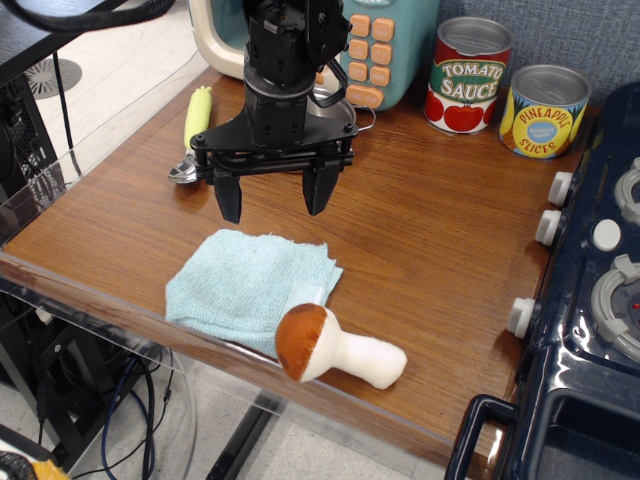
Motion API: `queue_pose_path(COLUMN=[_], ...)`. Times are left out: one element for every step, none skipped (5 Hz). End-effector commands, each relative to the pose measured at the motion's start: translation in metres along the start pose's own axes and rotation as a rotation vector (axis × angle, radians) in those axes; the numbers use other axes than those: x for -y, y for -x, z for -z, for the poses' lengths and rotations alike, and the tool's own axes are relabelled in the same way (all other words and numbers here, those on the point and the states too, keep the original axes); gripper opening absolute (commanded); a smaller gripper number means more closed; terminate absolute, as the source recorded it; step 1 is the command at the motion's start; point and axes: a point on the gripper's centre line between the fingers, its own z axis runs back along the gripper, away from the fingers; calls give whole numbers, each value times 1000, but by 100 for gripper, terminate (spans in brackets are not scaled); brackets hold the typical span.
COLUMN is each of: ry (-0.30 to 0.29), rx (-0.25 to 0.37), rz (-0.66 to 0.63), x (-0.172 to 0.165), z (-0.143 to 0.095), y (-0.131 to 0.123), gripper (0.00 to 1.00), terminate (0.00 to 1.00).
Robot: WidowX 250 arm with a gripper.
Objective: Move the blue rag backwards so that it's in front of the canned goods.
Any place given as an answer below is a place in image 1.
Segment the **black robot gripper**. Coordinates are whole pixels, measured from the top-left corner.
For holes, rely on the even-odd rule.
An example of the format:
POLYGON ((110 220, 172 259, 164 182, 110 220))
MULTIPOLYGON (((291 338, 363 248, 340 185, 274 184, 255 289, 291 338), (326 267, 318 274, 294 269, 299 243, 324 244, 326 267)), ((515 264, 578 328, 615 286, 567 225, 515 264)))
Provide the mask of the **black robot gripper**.
POLYGON ((197 181, 212 183, 224 220, 239 224, 242 191, 239 176, 303 171, 302 187, 307 211, 323 212, 337 184, 340 170, 352 163, 352 139, 359 128, 350 122, 316 117, 306 111, 308 97, 322 108, 334 93, 315 87, 289 102, 260 104, 246 92, 241 112, 191 139, 197 181))

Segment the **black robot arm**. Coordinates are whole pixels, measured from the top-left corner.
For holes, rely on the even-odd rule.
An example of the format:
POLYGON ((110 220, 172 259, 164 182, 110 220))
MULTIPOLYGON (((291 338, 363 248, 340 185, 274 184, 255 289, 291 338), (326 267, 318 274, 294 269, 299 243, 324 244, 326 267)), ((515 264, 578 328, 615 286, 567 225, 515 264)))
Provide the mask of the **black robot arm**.
POLYGON ((337 55, 350 22, 340 1, 246 1, 245 103, 230 121, 195 135, 196 176, 213 186, 223 218, 239 223, 240 179, 299 171, 308 212, 327 206, 351 164, 355 121, 316 116, 344 100, 347 75, 337 55))

